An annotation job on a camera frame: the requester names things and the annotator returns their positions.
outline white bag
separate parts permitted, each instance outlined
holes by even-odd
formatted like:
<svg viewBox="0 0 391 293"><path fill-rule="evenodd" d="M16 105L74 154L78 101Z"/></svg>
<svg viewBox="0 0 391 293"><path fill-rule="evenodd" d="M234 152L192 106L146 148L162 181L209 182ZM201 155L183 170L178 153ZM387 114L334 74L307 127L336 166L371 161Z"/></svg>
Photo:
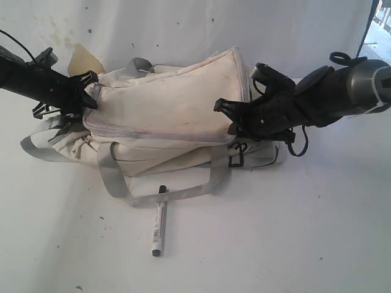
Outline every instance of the white bag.
<svg viewBox="0 0 391 293"><path fill-rule="evenodd" d="M98 109L86 109L82 125L60 117L44 121L40 131L61 129L49 141L50 154L34 147L30 137L22 141L22 147L47 161L67 158L98 167L109 193L133 206L210 193L229 166L253 168L275 164L278 157L284 160L278 154L279 143L235 140L228 134L231 121L213 111L220 97L250 101L247 73L237 48L185 68L155 66L147 74L139 69L133 61L90 85L86 91L97 100ZM123 177L207 162L211 162L208 183L166 194L134 197Z"/></svg>

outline marker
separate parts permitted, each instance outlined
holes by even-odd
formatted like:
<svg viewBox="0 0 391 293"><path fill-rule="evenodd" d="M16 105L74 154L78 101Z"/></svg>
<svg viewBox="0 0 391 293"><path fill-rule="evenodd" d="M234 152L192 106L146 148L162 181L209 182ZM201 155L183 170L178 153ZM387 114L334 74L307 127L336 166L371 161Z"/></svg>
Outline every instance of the marker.
<svg viewBox="0 0 391 293"><path fill-rule="evenodd" d="M166 193L167 187L162 185L159 187L159 193ZM156 220L153 229L152 255L160 256L163 252L164 237L166 236L166 217L167 217L167 202L158 204L156 210Z"/></svg>

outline bag handle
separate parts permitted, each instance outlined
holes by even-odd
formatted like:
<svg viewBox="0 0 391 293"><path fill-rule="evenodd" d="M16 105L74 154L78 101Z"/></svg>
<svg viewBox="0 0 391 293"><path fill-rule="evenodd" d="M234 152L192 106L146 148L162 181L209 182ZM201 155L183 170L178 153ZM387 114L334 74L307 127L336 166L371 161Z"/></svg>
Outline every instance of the bag handle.
<svg viewBox="0 0 391 293"><path fill-rule="evenodd" d="M182 200L198 197L210 193L228 175L228 149L227 146L211 147L211 171L209 182L183 190L168 192L165 194L151 194L134 196L126 185L122 170L114 159L114 142L101 143L98 148L98 166L106 189L112 197L124 198L131 206L139 206L146 203L159 203L162 201Z"/></svg>
<svg viewBox="0 0 391 293"><path fill-rule="evenodd" d="M45 121L42 121L38 128L35 131L25 137L21 142L20 146L22 149L27 152L30 156L36 157L38 159L48 161L48 162L73 162L71 159L59 154L53 148L37 148L31 141L31 137L34 134L38 134L40 132L45 132L52 129L60 129L62 127L61 116L50 117Z"/></svg>

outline bag strap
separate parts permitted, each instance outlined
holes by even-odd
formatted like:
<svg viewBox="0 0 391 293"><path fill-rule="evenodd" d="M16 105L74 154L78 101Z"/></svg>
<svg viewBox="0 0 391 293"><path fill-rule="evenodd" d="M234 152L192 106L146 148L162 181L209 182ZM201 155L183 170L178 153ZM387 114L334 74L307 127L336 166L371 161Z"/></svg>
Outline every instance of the bag strap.
<svg viewBox="0 0 391 293"><path fill-rule="evenodd" d="M162 201L181 200L210 193L228 175L227 146L211 148L211 171L209 182L183 190L165 194L151 194L134 196L126 185L125 178L118 162L114 159L114 142L101 143L98 148L98 165L106 189L115 198L124 198L131 206L145 203L159 203Z"/></svg>
<svg viewBox="0 0 391 293"><path fill-rule="evenodd" d="M27 152L30 156L36 157L38 159L48 161L48 162L73 162L67 157L59 154L53 148L37 148L31 141L31 137L34 134L38 134L40 132L45 132L52 129L60 129L62 127L61 116L50 117L45 121L42 121L35 131L25 137L21 142L20 146L22 149Z"/></svg>

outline stain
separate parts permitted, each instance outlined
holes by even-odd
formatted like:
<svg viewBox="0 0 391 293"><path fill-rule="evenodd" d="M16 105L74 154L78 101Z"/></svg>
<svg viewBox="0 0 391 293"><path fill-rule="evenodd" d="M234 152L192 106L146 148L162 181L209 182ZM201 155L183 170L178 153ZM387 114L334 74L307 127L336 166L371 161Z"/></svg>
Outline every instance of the stain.
<svg viewBox="0 0 391 293"><path fill-rule="evenodd" d="M57 32L54 32L52 34L49 35L49 37L52 39L52 41L57 45L59 46L61 44L61 39L58 35Z"/></svg>
<svg viewBox="0 0 391 293"><path fill-rule="evenodd" d="M64 46L68 49L68 50L72 50L73 49L73 43L71 42L71 39L69 37L65 37L64 38Z"/></svg>
<svg viewBox="0 0 391 293"><path fill-rule="evenodd" d="M50 24L52 27L54 27L55 29L57 28L57 24L56 22L54 21L53 17L50 17Z"/></svg>
<svg viewBox="0 0 391 293"><path fill-rule="evenodd" d="M88 52L82 44L74 44L73 48L72 59L68 66L68 74L70 76L83 74L89 70L96 74L106 73L99 60Z"/></svg>

